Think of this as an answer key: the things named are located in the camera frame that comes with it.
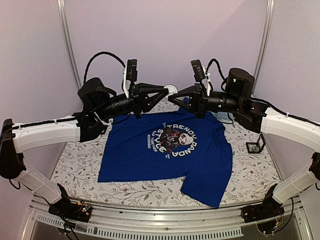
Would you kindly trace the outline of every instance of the robotic arm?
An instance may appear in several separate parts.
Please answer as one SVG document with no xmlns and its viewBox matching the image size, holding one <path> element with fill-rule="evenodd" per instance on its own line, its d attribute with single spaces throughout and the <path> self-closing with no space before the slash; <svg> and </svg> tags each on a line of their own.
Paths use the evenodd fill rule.
<svg viewBox="0 0 320 240">
<path fill-rule="evenodd" d="M 283 203 L 320 181 L 320 124 L 302 117 L 286 114 L 269 102 L 251 98 L 254 77 L 248 72 L 231 68 L 227 78 L 222 76 L 224 92 L 210 91 L 202 80 L 208 80 L 208 73 L 199 60 L 191 61 L 197 83 L 180 92 L 170 95 L 169 101 L 204 118 L 206 111 L 227 112 L 245 129 L 255 133 L 273 134 L 303 144 L 315 151 L 311 166 L 305 166 L 285 181 L 272 186 L 263 202 L 242 209 L 245 222 L 254 222 L 283 214 Z M 180 97 L 189 97 L 188 102 Z"/>
<path fill-rule="evenodd" d="M 85 82 L 78 91 L 83 110 L 59 119 L 34 123 L 13 123 L 6 119 L 0 135 L 0 176 L 15 180 L 42 196 L 50 205 L 49 213 L 62 218 L 88 222 L 91 206 L 72 203 L 64 187 L 56 184 L 33 166 L 24 163 L 27 150 L 65 142 L 86 142 L 96 139 L 108 127 L 109 119 L 133 112 L 149 112 L 169 92 L 163 86 L 137 81 L 137 60 L 128 60 L 124 69 L 124 83 L 129 89 L 117 95 L 97 77 Z"/>
</svg>

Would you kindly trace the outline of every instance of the floral pattern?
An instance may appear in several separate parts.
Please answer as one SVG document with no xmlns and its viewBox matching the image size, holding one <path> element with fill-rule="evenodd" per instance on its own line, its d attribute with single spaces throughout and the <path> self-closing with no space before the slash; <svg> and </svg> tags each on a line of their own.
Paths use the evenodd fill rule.
<svg viewBox="0 0 320 240">
<path fill-rule="evenodd" d="M 160 102 L 150 113 L 179 109 L 170 102 Z M 108 130 L 88 142 L 69 142 L 55 167 L 51 180 L 63 185 L 77 199 L 110 204 L 152 207 L 200 207 L 201 202 L 180 192 L 184 177 L 165 180 L 98 182 Z M 280 181 L 275 165 L 265 148 L 260 154 L 249 154 L 246 142 L 256 142 L 259 135 L 237 123 L 225 124 L 225 137 L 232 146 L 232 175 L 221 205 L 258 201 Z"/>
</svg>

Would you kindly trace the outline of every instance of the blue t-shirt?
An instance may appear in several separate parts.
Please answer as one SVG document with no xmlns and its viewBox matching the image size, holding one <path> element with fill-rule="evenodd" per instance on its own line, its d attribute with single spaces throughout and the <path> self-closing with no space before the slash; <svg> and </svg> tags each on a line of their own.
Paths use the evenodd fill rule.
<svg viewBox="0 0 320 240">
<path fill-rule="evenodd" d="M 181 192 L 218 208 L 232 172 L 225 127 L 179 111 L 130 116 L 110 131 L 98 182 L 131 182 L 186 176 Z"/>
</svg>

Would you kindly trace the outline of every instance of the white round object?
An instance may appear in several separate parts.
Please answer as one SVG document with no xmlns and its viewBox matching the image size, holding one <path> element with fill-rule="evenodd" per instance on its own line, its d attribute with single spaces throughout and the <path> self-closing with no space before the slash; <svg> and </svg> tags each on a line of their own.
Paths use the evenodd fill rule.
<svg viewBox="0 0 320 240">
<path fill-rule="evenodd" d="M 177 94 L 178 93 L 178 89 L 174 85 L 169 84 L 169 85 L 164 86 L 163 88 L 169 90 L 169 94 L 167 96 L 165 96 L 166 98 L 168 98 L 172 94 Z"/>
</svg>

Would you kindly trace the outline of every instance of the white wall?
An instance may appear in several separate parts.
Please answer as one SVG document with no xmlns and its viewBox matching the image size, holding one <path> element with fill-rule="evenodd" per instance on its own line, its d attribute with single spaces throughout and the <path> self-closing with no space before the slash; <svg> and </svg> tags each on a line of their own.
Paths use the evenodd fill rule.
<svg viewBox="0 0 320 240">
<path fill-rule="evenodd" d="M 125 63 L 138 59 L 138 81 L 194 84 L 190 61 L 220 61 L 223 73 L 231 67 L 253 74 L 257 62 L 267 1 L 265 0 L 117 0 L 65 1 L 74 55 L 83 79 L 88 60 L 109 51 Z M 214 64 L 214 86 L 221 79 Z M 121 92 L 122 67 L 109 56 L 99 56 L 88 78 L 100 77 Z"/>
<path fill-rule="evenodd" d="M 81 109 L 53 0 L 0 1 L 0 122 L 34 122 Z M 47 177 L 62 144 L 25 154 Z M 21 236 L 32 194 L 0 177 L 0 239 Z"/>
<path fill-rule="evenodd" d="M 266 55 L 255 95 L 281 110 L 320 122 L 320 1 L 275 1 Z M 287 178 L 311 164 L 312 151 L 298 143 L 268 136 L 281 173 Z M 320 192 L 301 194 L 314 239 L 320 239 Z"/>
</svg>

